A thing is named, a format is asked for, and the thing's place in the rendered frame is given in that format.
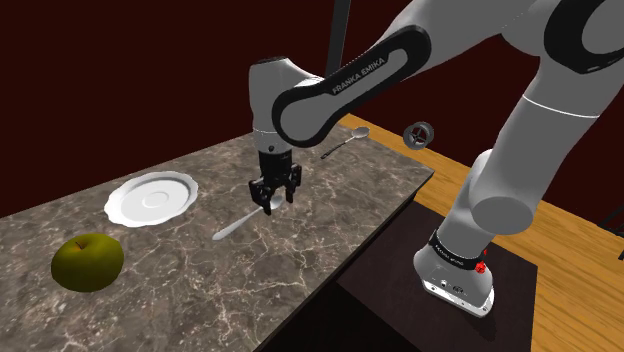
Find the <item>white scalloped plate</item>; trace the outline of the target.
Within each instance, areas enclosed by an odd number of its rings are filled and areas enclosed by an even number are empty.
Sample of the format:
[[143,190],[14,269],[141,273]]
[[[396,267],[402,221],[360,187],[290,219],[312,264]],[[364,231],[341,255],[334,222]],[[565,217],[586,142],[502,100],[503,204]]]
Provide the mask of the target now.
[[158,225],[183,214],[197,199],[198,189],[187,174],[150,172],[115,189],[104,212],[112,223],[129,228]]

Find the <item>all silver spoon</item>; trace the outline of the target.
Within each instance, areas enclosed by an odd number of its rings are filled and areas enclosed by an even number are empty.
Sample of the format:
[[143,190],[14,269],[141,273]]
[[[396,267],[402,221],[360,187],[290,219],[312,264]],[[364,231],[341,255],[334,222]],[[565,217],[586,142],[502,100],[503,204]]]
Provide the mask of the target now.
[[[269,209],[270,210],[276,210],[276,209],[278,209],[282,205],[283,202],[284,202],[284,197],[283,196],[281,196],[281,195],[274,196],[271,199],[271,201],[269,202]],[[249,220],[255,214],[257,214],[259,212],[263,212],[263,211],[264,211],[264,209],[262,207],[258,207],[254,211],[252,211],[249,214],[241,217],[240,219],[234,221],[230,225],[226,226],[225,228],[223,228],[220,231],[218,231],[217,233],[215,233],[212,236],[212,240],[213,241],[222,240],[223,238],[227,237],[232,232],[234,232],[236,229],[238,229],[240,226],[242,226],[247,220]]]

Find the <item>dark grey upright pole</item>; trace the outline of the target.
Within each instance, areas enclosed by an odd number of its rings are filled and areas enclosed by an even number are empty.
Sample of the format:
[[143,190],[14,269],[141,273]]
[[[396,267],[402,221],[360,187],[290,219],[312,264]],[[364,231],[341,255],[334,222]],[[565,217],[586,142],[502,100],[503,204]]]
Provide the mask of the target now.
[[341,67],[350,7],[351,0],[334,0],[328,53],[324,72],[325,77],[330,76]]

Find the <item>dark robot stand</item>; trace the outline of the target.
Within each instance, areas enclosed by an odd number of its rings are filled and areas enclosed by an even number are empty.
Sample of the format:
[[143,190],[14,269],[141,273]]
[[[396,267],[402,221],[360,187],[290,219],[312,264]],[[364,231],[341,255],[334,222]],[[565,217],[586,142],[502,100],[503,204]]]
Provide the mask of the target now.
[[427,293],[413,268],[443,217],[414,202],[338,283],[421,352],[531,352],[538,267],[495,243],[485,262],[495,302],[477,318]]

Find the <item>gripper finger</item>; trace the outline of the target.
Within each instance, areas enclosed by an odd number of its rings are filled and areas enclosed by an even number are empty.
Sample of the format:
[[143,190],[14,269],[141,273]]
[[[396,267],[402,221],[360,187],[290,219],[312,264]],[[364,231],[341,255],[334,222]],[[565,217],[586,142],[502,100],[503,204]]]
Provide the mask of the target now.
[[293,163],[290,170],[287,173],[287,179],[284,183],[286,189],[286,201],[289,203],[294,202],[294,193],[296,188],[301,185],[302,166]]
[[272,188],[265,183],[263,178],[251,180],[248,185],[253,202],[256,203],[267,216],[270,216],[272,214],[270,204]]

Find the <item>green apple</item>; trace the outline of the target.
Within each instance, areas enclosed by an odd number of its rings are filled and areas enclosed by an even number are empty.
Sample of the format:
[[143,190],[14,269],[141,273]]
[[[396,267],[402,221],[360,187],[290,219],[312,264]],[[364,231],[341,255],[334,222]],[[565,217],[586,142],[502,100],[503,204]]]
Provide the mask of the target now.
[[82,293],[112,284],[124,264],[119,241],[100,233],[78,235],[65,242],[52,258],[52,278],[62,287]]

